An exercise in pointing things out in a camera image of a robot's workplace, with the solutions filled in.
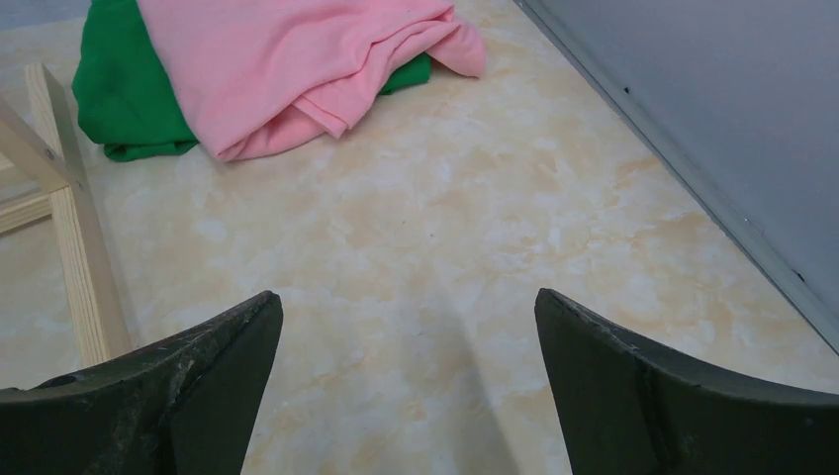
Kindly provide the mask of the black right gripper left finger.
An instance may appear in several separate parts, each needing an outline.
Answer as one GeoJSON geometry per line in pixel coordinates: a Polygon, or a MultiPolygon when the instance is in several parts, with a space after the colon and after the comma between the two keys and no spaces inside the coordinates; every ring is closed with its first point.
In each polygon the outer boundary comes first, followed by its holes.
{"type": "Polygon", "coordinates": [[[5,474],[237,474],[283,325],[262,292],[186,331],[1,393],[5,474]]]}

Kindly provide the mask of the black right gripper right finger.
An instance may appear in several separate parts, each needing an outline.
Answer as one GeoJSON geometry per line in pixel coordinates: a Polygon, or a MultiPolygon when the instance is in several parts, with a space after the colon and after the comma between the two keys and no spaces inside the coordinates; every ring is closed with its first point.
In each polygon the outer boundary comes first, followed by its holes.
{"type": "Polygon", "coordinates": [[[834,474],[838,398],[725,369],[552,289],[535,300],[576,474],[834,474]]]}

